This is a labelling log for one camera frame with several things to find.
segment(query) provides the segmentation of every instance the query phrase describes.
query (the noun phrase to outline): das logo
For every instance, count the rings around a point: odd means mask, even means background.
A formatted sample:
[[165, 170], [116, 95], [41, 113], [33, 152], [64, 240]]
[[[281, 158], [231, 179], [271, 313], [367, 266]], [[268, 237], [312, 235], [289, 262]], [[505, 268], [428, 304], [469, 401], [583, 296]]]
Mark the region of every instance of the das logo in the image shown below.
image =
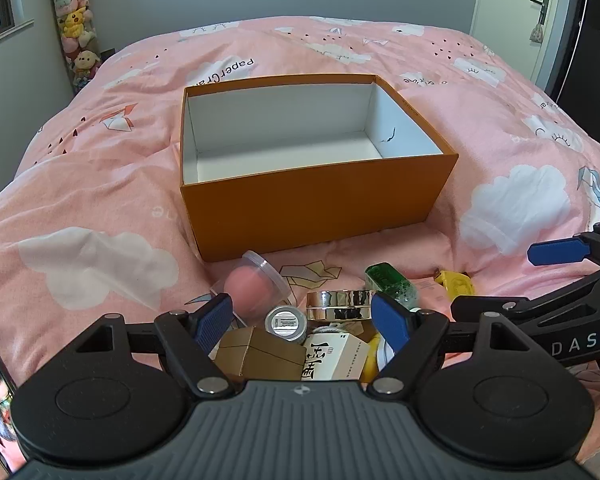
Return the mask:
[[584, 339], [584, 337], [578, 339], [577, 337], [574, 337], [571, 340], [571, 343], [569, 344], [569, 349], [566, 350], [567, 345], [563, 345], [560, 341], [556, 341], [554, 343], [551, 343], [551, 355], [552, 356], [559, 356], [560, 354], [562, 354], [563, 351], [566, 351], [567, 354], [570, 354], [572, 352], [578, 352], [583, 348], [593, 348], [595, 345], [598, 344], [598, 334], [596, 332], [592, 332], [591, 334], [589, 334], [586, 338], [586, 340]]

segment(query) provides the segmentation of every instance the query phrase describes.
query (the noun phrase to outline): door handle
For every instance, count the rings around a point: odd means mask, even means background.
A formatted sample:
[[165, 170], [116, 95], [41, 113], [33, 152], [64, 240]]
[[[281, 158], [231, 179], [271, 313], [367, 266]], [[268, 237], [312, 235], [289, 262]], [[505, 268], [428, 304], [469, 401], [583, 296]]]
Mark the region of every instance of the door handle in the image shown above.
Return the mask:
[[529, 1], [538, 5], [542, 5], [542, 9], [540, 9], [540, 18], [538, 19], [538, 23], [540, 23], [540, 25], [544, 25], [544, 20], [549, 10], [549, 0], [542, 0], [541, 2], [539, 2], [538, 0]]

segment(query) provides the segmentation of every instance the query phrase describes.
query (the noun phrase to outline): small round tin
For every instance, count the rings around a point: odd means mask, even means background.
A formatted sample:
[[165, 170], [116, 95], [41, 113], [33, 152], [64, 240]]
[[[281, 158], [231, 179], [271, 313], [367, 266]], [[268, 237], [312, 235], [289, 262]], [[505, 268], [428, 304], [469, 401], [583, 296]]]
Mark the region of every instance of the small round tin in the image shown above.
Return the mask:
[[282, 339], [302, 344], [306, 338], [306, 316], [294, 306], [277, 306], [267, 314], [264, 328]]

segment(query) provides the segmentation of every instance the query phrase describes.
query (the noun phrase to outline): bed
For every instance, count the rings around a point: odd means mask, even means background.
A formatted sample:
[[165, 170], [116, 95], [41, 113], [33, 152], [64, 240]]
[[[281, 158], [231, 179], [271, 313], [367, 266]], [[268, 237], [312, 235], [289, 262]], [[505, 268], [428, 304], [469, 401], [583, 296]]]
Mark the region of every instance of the bed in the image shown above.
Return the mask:
[[[600, 145], [488, 46], [443, 28], [315, 16], [197, 27], [108, 59], [40, 128], [0, 193], [0, 355], [15, 382], [102, 314], [153, 320], [204, 298], [231, 266], [197, 257], [180, 196], [185, 86], [337, 72], [380, 75], [459, 160], [423, 224], [268, 254], [298, 304], [309, 290], [360, 288], [381, 261], [447, 314], [430, 286], [437, 269], [467, 272], [479, 294], [530, 298], [595, 269], [526, 260], [529, 244], [600, 221]], [[337, 193], [328, 182], [290, 189], [281, 221]], [[600, 374], [572, 371], [598, 407], [578, 458], [600, 474]]]

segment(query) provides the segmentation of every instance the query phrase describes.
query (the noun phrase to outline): green bottle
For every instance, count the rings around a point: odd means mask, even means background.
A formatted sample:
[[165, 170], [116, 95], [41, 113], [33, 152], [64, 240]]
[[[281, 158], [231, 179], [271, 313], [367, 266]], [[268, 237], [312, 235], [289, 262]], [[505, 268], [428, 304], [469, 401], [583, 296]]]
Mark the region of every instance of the green bottle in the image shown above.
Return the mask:
[[386, 262], [367, 267], [365, 283], [368, 290], [384, 292], [408, 310], [418, 309], [418, 293], [413, 283]]

